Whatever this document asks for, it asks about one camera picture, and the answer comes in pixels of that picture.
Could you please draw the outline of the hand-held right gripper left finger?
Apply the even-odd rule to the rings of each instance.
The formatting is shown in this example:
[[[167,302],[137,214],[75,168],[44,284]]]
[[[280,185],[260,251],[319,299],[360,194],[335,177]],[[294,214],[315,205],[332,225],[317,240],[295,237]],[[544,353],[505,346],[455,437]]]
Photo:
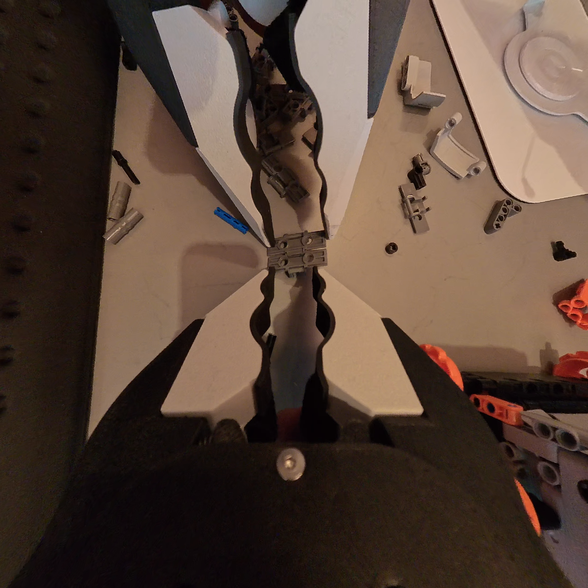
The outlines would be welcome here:
[[[263,338],[274,286],[275,271],[263,269],[205,316],[162,405],[164,415],[249,423],[275,412]]]

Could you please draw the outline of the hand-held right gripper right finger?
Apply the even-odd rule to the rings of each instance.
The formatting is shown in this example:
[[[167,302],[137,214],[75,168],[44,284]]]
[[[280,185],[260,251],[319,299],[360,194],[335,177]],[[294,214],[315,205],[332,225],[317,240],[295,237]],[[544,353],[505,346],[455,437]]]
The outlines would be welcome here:
[[[381,315],[326,269],[313,274],[319,330],[318,376],[336,423],[420,417],[423,406]]]

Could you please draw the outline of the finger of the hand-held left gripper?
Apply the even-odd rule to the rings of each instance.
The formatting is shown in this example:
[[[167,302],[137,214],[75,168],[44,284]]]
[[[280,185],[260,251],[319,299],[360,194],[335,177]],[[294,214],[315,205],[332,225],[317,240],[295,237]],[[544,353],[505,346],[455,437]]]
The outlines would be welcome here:
[[[222,8],[183,5],[153,12],[196,150],[266,247],[275,243],[261,187],[261,156],[247,127],[252,71],[246,40]]]
[[[293,40],[299,71],[318,103],[322,212],[328,239],[334,239],[373,124],[367,114],[369,1],[307,1]]]

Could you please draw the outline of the pile of dark grey connectors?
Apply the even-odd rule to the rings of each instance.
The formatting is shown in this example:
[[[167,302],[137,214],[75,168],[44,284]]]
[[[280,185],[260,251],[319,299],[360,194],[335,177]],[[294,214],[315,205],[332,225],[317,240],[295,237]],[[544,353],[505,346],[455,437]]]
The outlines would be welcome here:
[[[262,171],[280,198],[299,203],[309,192],[277,154],[294,145],[293,129],[313,113],[312,102],[305,92],[272,81],[277,66],[263,42],[255,48],[251,65],[256,147],[262,158]]]

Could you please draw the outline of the black grey toy robot vehicle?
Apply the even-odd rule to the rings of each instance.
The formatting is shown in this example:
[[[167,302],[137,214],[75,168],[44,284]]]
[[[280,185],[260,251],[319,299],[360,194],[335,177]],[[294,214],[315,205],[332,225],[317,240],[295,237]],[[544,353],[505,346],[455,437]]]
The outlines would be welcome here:
[[[466,395],[493,430],[533,503],[549,552],[587,587],[587,378],[462,372]]]

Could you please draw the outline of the orange triangular toy piece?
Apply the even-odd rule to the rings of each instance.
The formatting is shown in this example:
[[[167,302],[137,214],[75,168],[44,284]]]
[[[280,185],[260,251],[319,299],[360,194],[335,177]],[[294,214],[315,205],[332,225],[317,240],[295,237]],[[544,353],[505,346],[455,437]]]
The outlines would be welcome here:
[[[587,279],[556,292],[553,303],[566,320],[587,331]]]

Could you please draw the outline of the orange toy gear wheel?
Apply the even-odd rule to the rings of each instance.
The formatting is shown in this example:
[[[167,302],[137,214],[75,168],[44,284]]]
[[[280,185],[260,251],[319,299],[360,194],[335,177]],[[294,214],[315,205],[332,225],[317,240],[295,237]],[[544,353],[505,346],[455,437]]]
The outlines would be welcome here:
[[[460,390],[464,391],[462,374],[457,364],[447,355],[444,349],[427,343],[420,345],[420,348],[452,379]]]
[[[534,507],[534,504],[531,500],[531,497],[526,492],[525,488],[521,485],[521,483],[517,480],[517,478],[515,478],[514,482],[515,482],[515,485],[518,489],[523,507],[525,508],[525,511],[527,513],[527,516],[529,517],[531,524],[533,525],[533,529],[535,530],[536,534],[539,537],[541,537],[542,531],[541,531],[540,520],[537,515],[536,508]]]
[[[587,351],[568,353],[559,357],[552,375],[559,378],[587,379]]]

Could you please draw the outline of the light grey toy block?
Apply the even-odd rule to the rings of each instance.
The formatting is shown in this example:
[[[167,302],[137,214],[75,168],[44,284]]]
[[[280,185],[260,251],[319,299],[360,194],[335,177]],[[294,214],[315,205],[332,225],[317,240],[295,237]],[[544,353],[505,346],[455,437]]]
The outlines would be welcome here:
[[[408,55],[401,68],[401,95],[403,105],[431,110],[439,107],[446,95],[431,90],[432,64]]]

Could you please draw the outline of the small blue toy brick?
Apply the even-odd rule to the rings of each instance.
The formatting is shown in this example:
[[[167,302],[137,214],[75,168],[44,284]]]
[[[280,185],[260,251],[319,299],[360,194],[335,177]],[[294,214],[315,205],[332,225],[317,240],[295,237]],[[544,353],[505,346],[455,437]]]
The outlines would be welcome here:
[[[249,231],[249,227],[246,224],[239,221],[236,217],[233,217],[230,213],[220,207],[217,207],[214,210],[214,215],[242,234],[246,234]]]

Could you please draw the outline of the dark grey small toy pieces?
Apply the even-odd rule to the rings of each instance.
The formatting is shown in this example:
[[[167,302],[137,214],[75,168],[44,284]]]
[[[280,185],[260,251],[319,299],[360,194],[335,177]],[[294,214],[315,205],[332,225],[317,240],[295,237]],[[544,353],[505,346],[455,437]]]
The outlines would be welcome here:
[[[429,231],[426,214],[430,211],[430,207],[426,202],[424,188],[426,187],[425,177],[430,174],[430,171],[429,162],[421,153],[418,153],[412,158],[412,168],[407,173],[407,183],[399,186],[403,215],[410,222],[412,231],[416,235]]]

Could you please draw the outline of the grey cylinder toy sleeve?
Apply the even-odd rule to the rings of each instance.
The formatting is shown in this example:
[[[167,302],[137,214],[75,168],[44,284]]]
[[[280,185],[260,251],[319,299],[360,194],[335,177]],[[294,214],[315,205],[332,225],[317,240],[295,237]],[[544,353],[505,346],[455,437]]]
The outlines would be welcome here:
[[[104,234],[104,240],[111,245],[118,244],[141,220],[143,214],[136,209],[130,209]]]
[[[107,210],[107,219],[111,221],[120,220],[125,214],[131,193],[131,186],[124,181],[116,183],[114,193]]]

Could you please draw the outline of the light grey angled toy piece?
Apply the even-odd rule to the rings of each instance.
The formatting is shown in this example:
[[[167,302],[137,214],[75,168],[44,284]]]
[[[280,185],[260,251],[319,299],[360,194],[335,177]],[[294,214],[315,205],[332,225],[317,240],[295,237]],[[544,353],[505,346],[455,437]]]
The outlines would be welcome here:
[[[487,163],[463,147],[452,135],[462,120],[462,114],[456,112],[445,122],[437,133],[430,149],[430,155],[445,170],[458,179],[479,176]]]

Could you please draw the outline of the wooden book stand white base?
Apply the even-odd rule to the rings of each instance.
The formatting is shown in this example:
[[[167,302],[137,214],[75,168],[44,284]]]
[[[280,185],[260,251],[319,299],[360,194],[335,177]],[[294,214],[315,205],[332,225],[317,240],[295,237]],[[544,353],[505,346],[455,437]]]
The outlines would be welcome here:
[[[587,195],[587,1],[433,1],[501,186]]]

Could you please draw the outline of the black dimpled mat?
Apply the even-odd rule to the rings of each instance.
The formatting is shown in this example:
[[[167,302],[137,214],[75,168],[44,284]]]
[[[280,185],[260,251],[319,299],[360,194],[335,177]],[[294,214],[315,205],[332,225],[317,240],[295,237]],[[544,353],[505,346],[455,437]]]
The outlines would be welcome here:
[[[105,1],[1,1],[1,587],[88,426],[119,43]]]

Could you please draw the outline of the dark grey toy beam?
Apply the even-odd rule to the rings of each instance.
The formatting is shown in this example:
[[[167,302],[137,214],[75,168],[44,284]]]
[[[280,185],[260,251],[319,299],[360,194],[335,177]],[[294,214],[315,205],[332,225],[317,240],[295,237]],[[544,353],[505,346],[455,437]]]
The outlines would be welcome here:
[[[522,205],[515,202],[514,199],[505,198],[497,201],[491,209],[486,223],[483,227],[485,234],[491,235],[501,230],[505,221],[522,211]]]

